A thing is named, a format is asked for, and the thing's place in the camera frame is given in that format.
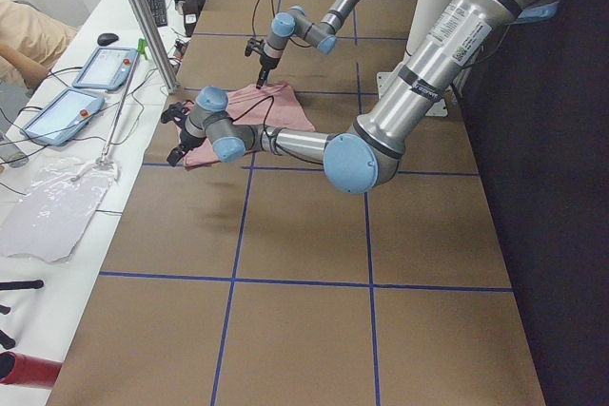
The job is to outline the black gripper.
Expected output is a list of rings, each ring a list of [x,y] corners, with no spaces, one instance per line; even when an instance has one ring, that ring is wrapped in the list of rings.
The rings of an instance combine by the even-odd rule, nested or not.
[[[206,137],[198,137],[189,133],[185,128],[180,133],[180,143],[167,156],[168,163],[179,163],[188,152],[200,147]]]
[[[261,70],[256,81],[256,88],[261,89],[267,82],[269,72],[278,66],[279,59],[266,54],[261,54],[259,62]]]

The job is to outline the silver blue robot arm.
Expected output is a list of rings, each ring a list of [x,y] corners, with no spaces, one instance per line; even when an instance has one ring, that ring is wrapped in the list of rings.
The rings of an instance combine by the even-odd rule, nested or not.
[[[559,0],[450,0],[429,32],[384,81],[376,105],[340,134],[306,132],[267,124],[240,125],[227,111],[226,93],[203,88],[189,111],[168,108],[163,123],[180,128],[168,155],[178,164],[189,151],[210,142],[217,158],[235,161],[249,151],[320,164],[346,193],[364,193],[391,180],[405,152],[406,137],[455,78],[471,66],[488,35],[512,24],[553,16]]]
[[[280,63],[288,42],[298,38],[317,51],[328,54],[334,49],[338,32],[349,14],[361,0],[334,0],[324,15],[312,19],[301,6],[294,5],[277,12],[264,39],[252,37],[246,44],[245,55],[259,55],[260,71],[255,83],[262,88],[272,70]]]

